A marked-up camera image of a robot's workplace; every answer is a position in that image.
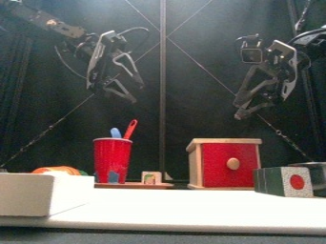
red cup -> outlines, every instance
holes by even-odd
[[[98,183],[126,182],[132,141],[98,138],[95,142],[95,178]]]

red circle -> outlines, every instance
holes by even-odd
[[[305,180],[302,178],[301,175],[294,174],[290,177],[290,186],[295,189],[295,190],[302,190],[305,188]]]

white table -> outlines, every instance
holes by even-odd
[[[50,217],[0,217],[0,226],[326,234],[326,199],[253,191],[95,189],[94,200]]]

red drawer box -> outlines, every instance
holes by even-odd
[[[261,139],[195,138],[189,144],[190,189],[251,190]]]

round knob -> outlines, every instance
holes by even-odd
[[[239,159],[233,157],[229,162],[227,162],[227,167],[233,170],[237,171],[239,169]]]

